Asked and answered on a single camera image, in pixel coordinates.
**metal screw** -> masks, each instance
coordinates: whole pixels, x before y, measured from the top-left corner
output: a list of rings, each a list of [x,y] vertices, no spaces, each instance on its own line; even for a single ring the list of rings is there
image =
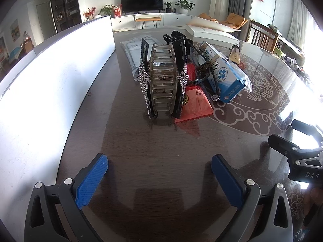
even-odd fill
[[[277,184],[276,184],[276,187],[277,187],[277,188],[279,188],[279,189],[283,189],[283,187],[284,187],[284,186],[283,186],[283,184],[281,184],[281,183],[277,183]]]
[[[66,184],[66,185],[69,185],[72,182],[73,182],[73,180],[71,178],[67,178],[64,180],[64,184]]]
[[[253,186],[255,184],[255,182],[252,179],[247,179],[247,184],[250,186]]]
[[[36,183],[35,188],[40,188],[42,186],[41,182]]]

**flat screen tv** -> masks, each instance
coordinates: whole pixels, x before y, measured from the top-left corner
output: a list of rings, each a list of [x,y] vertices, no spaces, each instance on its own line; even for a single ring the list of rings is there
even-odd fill
[[[163,9],[163,0],[121,0],[122,12],[155,11]]]

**blue gripper pad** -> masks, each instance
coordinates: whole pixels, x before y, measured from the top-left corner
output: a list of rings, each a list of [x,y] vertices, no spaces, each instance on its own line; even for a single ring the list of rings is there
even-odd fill
[[[244,183],[242,180],[236,175],[220,154],[216,154],[212,157],[211,168],[230,204],[240,210],[244,203],[243,187],[241,186],[244,185]]]
[[[76,191],[75,203],[79,209],[88,205],[105,172],[108,170],[108,158],[103,154],[89,170]]]

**dark wooden table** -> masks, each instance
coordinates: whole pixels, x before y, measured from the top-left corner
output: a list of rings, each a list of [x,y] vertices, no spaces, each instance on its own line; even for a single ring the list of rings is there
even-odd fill
[[[141,33],[163,41],[161,35],[171,31]],[[117,50],[75,117],[57,177],[58,183],[74,177],[97,153],[108,156],[109,169],[83,208],[103,241],[214,241],[235,213],[211,172],[209,161],[218,153],[258,184],[283,183],[297,228],[300,184],[288,180],[287,159],[267,139],[275,133],[303,148],[315,146],[288,126],[293,118],[317,122],[320,107],[311,91],[280,59],[241,42],[251,94],[241,92],[227,105],[214,103],[210,118],[178,125],[163,115],[150,120],[120,47],[138,34],[115,34]]]

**white tv cabinet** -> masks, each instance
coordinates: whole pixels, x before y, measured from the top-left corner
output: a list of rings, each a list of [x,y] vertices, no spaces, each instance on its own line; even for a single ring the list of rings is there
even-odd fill
[[[192,19],[189,14],[174,13],[154,13],[154,14],[131,14],[121,17],[111,18],[112,30],[129,31],[140,29],[140,22],[135,22],[138,18],[160,17],[161,21],[157,21],[157,28],[182,28],[185,29],[186,24]],[[145,22],[145,29],[154,28],[153,21]]]

